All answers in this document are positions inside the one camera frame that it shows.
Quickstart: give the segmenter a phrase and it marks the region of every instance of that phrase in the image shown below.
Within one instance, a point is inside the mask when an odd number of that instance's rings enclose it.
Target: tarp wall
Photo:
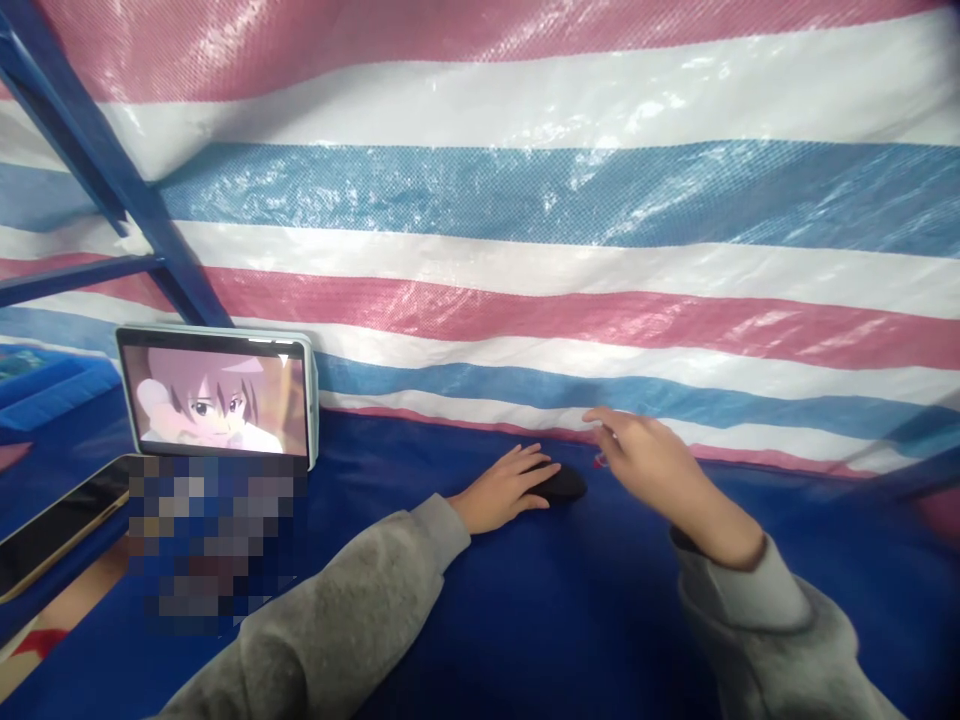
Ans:
[[[960,442],[960,43],[925,0],[41,0],[240,325],[322,403],[869,478]],[[0,272],[120,254],[0,101]],[[140,244],[140,250],[147,248]],[[0,310],[113,353],[126,279]]]

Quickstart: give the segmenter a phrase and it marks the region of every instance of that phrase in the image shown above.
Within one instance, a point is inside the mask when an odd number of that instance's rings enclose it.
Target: gray sleeve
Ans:
[[[791,575],[769,536],[752,572],[716,565],[676,528],[671,537],[684,611],[728,720],[903,717],[860,669],[849,618]]]
[[[158,717],[348,718],[416,639],[470,536],[446,500],[367,528],[244,620]]]

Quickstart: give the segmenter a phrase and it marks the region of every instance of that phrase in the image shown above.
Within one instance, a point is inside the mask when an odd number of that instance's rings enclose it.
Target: phone case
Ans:
[[[304,365],[304,391],[306,393],[306,403],[307,403],[307,459],[308,459],[308,469],[312,470],[313,466],[317,462],[317,455],[320,452],[319,448],[319,415],[320,415],[320,402],[319,402],[319,377],[317,374],[317,363],[314,357],[313,343],[311,343],[310,338],[303,333],[297,332],[283,332],[278,330],[258,330],[258,329],[244,329],[244,328],[209,328],[201,327],[194,325],[168,325],[163,323],[146,323],[146,324],[131,324],[124,325],[117,330],[130,329],[130,330],[146,330],[146,331],[162,331],[178,335],[204,335],[208,337],[239,337],[239,338],[248,338],[251,340],[268,340],[268,339],[278,339],[278,340],[288,340],[300,344],[303,347],[303,365]],[[117,349],[118,352],[121,351],[119,339],[117,339]],[[124,397],[127,401],[127,413],[130,418],[130,432],[133,434],[133,441],[136,443],[137,452],[142,453],[143,448],[140,444],[140,438],[137,435],[136,423],[135,423],[135,413],[134,407],[132,404],[132,399],[130,393],[127,391],[127,388],[130,386],[128,379],[126,377],[126,370],[123,368],[121,363],[121,372],[124,373],[123,386],[124,386]]]

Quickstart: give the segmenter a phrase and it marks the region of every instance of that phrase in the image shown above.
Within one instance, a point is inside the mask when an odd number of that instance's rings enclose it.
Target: blue stripe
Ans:
[[[0,225],[51,232],[97,212],[70,173],[0,163]]]
[[[215,144],[181,220],[570,245],[724,242],[960,257],[960,147],[728,141],[630,150]]]
[[[116,357],[113,323],[30,308],[0,309],[0,334],[97,350]],[[390,368],[318,353],[323,390],[386,395],[403,390],[499,400],[544,410],[607,404],[709,427],[743,423],[825,430],[883,440],[903,455],[930,457],[960,443],[960,413],[869,397],[780,400],[733,390],[693,388],[650,377],[581,378],[525,368],[451,363]]]

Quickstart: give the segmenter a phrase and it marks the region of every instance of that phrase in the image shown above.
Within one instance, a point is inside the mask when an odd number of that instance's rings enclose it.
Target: computer mouse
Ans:
[[[547,465],[550,465],[550,463],[539,463],[530,468],[530,470],[527,470],[527,472],[539,470]],[[580,473],[572,467],[561,465],[556,475],[544,480],[539,485],[534,485],[527,490],[527,493],[530,495],[539,495],[553,506],[562,503],[576,502],[587,494],[587,484],[583,481]]]

